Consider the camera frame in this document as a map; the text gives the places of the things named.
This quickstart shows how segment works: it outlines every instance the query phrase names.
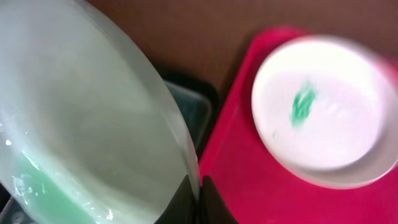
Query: red surface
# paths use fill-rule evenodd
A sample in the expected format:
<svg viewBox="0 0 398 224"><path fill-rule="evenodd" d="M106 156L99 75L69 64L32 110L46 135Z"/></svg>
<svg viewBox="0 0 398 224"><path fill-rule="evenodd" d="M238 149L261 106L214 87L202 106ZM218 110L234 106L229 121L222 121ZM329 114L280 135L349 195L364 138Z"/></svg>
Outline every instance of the red surface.
<svg viewBox="0 0 398 224"><path fill-rule="evenodd" d="M304 35L288 27L252 42L200 160L240 223L398 223L398 169L353 190L314 186L292 175L269 154L251 113L251 90L262 61L278 45Z"/></svg>

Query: table surface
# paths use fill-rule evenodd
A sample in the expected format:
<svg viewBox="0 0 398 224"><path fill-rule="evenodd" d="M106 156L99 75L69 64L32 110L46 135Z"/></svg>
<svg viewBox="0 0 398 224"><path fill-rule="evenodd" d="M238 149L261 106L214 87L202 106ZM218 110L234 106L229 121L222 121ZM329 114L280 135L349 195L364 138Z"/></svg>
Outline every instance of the table surface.
<svg viewBox="0 0 398 224"><path fill-rule="evenodd" d="M398 56L396 0L89 0L148 58L224 95L254 34L289 24Z"/></svg>

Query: brown table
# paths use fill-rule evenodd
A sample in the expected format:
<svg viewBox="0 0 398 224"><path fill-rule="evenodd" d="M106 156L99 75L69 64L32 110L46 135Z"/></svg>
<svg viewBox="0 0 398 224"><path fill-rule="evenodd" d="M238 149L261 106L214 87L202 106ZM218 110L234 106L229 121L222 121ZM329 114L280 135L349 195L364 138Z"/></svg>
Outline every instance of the brown table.
<svg viewBox="0 0 398 224"><path fill-rule="evenodd" d="M398 57L397 0L89 0L151 59L225 94L256 32L290 24Z"/></svg>

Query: brown background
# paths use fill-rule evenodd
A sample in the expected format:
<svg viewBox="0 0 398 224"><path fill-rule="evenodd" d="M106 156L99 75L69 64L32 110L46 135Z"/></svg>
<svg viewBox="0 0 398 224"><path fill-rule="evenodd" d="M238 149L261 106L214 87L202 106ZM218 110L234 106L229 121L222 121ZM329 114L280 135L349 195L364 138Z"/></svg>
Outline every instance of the brown background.
<svg viewBox="0 0 398 224"><path fill-rule="evenodd" d="M256 32L290 24L398 57L398 0L89 0L151 60L222 94Z"/></svg>

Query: tray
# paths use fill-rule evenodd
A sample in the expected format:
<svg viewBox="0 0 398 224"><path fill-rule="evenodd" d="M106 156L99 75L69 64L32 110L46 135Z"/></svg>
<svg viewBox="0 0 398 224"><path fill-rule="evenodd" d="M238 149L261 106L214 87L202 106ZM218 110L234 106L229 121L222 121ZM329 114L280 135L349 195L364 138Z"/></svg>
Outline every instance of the tray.
<svg viewBox="0 0 398 224"><path fill-rule="evenodd" d="M201 177L212 177L242 224L398 223L398 169L359 189L325 189L285 170L258 136L251 112L254 77L276 47L303 35L276 27L252 41L199 162Z"/></svg>

